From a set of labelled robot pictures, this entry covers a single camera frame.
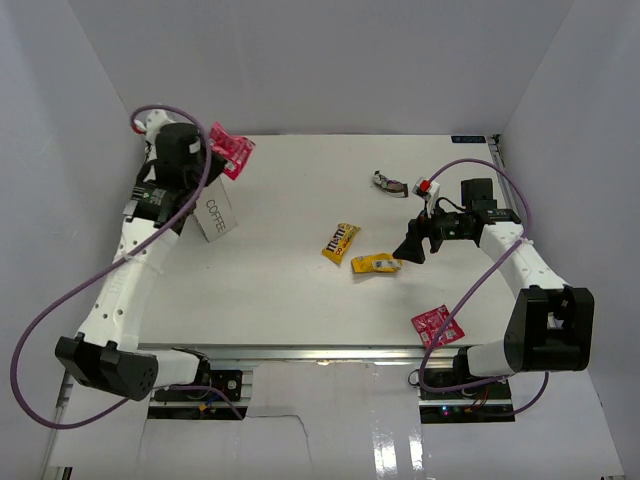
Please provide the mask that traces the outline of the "pink candy packet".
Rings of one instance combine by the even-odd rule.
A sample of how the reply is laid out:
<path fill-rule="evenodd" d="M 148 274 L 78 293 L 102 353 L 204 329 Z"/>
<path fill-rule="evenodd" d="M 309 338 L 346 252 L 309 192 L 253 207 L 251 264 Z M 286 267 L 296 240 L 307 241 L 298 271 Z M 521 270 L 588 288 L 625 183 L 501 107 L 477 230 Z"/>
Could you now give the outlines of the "pink candy packet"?
<path fill-rule="evenodd" d="M 209 144 L 211 150 L 225 160 L 224 173 L 233 181 L 241 175 L 255 149 L 252 140 L 227 133 L 219 122 L 210 129 Z"/>

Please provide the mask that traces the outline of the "white coffee paper bag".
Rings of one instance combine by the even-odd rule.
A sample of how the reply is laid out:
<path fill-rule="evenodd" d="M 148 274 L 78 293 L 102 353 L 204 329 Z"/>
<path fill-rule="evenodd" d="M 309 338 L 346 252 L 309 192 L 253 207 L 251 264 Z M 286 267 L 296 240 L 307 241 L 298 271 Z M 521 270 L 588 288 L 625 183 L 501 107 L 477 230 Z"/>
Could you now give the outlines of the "white coffee paper bag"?
<path fill-rule="evenodd" d="M 237 227 L 237 219 L 221 177 L 205 187 L 185 223 L 207 243 L 213 243 Z"/>

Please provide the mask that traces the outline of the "yellow snack packet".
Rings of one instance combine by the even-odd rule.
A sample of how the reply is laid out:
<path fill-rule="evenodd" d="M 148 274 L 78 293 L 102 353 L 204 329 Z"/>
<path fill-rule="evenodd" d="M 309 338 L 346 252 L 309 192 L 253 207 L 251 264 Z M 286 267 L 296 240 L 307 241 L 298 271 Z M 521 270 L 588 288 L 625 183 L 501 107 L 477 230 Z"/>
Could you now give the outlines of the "yellow snack packet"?
<path fill-rule="evenodd" d="M 402 266 L 403 262 L 390 253 L 357 256 L 351 260 L 352 271 L 355 274 L 396 273 Z"/>

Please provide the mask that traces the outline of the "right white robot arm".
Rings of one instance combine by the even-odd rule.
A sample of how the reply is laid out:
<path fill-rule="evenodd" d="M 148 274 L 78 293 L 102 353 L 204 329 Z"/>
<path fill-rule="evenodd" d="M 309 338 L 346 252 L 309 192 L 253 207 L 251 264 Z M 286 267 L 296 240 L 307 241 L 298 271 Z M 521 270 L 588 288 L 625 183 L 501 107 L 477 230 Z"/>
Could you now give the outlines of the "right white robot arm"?
<path fill-rule="evenodd" d="M 490 377 L 584 370 L 591 353 L 592 293 L 570 286 L 546 264 L 526 238 L 518 215 L 499 207 L 491 179 L 462 181 L 462 206 L 452 212 L 440 206 L 439 190 L 435 181 L 416 182 L 412 191 L 425 207 L 409 222 L 394 257 L 422 264 L 444 242 L 469 240 L 497 264 L 515 297 L 503 338 L 456 356 L 453 390 L 472 399 L 486 389 Z"/>

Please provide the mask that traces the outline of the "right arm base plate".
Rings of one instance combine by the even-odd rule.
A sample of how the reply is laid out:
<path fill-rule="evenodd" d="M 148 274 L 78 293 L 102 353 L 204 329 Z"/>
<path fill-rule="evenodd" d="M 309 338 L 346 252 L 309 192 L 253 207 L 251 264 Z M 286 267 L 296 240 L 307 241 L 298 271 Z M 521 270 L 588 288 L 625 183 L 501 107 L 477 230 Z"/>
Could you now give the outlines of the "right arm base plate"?
<path fill-rule="evenodd" d="M 453 425 L 514 422 L 509 383 L 498 382 L 473 389 L 429 393 L 418 382 L 418 370 L 411 371 L 408 384 L 417 389 L 422 425 Z"/>

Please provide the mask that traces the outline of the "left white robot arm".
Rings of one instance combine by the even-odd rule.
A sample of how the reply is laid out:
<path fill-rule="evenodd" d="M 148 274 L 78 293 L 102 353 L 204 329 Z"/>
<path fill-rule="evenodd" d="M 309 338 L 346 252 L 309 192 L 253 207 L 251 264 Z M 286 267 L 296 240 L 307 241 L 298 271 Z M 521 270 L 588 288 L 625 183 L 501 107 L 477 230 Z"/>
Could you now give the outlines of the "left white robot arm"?
<path fill-rule="evenodd" d="M 165 120 L 148 127 L 146 160 L 123 213 L 117 267 L 75 336 L 56 344 L 56 358 L 80 385 L 135 401 L 171 384 L 191 399 L 209 392 L 212 377 L 200 355 L 138 348 L 149 297 L 195 210 L 194 194 L 223 172 L 223 158 L 207 158 L 206 151 L 192 124 Z"/>

